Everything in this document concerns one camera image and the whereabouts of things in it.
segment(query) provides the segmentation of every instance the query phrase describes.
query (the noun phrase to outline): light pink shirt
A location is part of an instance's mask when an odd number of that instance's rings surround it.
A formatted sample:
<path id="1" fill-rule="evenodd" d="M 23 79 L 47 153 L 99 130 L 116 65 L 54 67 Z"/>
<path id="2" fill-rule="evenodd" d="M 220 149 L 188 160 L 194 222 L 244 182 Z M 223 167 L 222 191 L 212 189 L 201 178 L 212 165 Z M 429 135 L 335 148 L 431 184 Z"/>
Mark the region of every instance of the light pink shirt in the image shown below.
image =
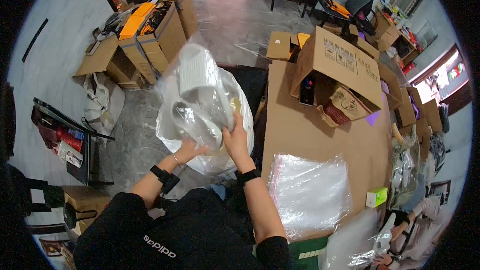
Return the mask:
<path id="1" fill-rule="evenodd" d="M 428 218 L 417 219 L 415 226 L 412 221 L 405 230 L 407 233 L 411 231 L 412 235 L 405 251 L 400 256 L 400 261 L 394 261 L 388 267 L 391 270 L 409 270 L 422 267 L 433 253 L 437 237 L 447 227 L 451 218 L 451 214 L 442 209 L 439 203 L 428 198 L 423 198 L 412 212 L 415 213 L 416 217 L 423 214 Z M 392 242 L 390 248 L 394 254 L 400 252 L 405 240 L 406 236 L 401 235 Z"/>

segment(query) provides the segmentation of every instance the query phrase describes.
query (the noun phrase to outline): black wrist strap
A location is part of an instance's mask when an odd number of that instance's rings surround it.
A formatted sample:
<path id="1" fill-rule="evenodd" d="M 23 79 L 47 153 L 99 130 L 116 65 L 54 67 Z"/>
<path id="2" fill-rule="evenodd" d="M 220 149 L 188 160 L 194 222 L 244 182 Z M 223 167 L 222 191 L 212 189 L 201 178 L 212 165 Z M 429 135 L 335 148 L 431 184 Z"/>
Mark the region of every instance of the black wrist strap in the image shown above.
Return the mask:
<path id="1" fill-rule="evenodd" d="M 162 182 L 163 186 L 161 191 L 163 194 L 168 194 L 180 181 L 176 175 L 158 168 L 157 165 L 154 165 L 152 168 L 150 168 L 150 171 L 152 171 L 153 174 L 158 177 L 158 180 Z"/>

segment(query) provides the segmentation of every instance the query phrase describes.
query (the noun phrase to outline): adidas logo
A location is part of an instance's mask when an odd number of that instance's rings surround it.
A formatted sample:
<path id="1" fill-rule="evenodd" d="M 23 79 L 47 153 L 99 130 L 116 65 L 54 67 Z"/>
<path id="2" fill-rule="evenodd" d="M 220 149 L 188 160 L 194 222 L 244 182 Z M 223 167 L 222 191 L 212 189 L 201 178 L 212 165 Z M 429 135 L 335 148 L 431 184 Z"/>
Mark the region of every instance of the adidas logo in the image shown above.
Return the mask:
<path id="1" fill-rule="evenodd" d="M 143 238 L 147 243 L 148 245 L 151 245 L 153 248 L 158 248 L 158 251 L 161 252 L 161 253 L 165 253 L 166 255 L 168 255 L 169 257 L 171 258 L 174 258 L 176 257 L 177 255 L 174 254 L 173 252 L 171 252 L 170 250 L 166 249 L 165 247 L 161 246 L 159 243 L 156 243 L 155 241 L 153 241 L 152 239 L 150 239 L 148 236 L 145 236 Z"/>

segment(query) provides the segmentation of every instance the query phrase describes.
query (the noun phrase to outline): small green box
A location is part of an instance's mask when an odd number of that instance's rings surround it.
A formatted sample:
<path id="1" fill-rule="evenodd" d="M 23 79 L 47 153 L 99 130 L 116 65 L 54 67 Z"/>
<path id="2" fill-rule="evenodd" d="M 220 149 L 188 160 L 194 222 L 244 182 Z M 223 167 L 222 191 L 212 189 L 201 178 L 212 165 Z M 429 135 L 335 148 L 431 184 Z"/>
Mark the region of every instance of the small green box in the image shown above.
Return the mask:
<path id="1" fill-rule="evenodd" d="M 367 193 L 367 203 L 369 208 L 375 208 L 387 201 L 388 188 L 378 188 Z"/>

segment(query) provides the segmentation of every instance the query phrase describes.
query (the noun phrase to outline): purple fabric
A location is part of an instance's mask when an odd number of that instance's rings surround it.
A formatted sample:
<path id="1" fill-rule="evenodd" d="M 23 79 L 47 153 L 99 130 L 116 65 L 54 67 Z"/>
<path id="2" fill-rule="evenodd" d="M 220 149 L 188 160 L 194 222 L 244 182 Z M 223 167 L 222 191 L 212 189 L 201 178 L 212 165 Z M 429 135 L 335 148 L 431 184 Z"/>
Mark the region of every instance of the purple fabric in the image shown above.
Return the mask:
<path id="1" fill-rule="evenodd" d="M 410 92 L 408 93 L 408 96 L 410 97 L 410 102 L 412 103 L 413 113 L 415 114 L 415 119 L 418 120 L 418 119 L 420 119 L 420 110 L 417 107 L 417 105 L 415 105 L 415 100 L 413 100 L 413 96 L 412 96 L 412 94 L 410 94 Z"/>

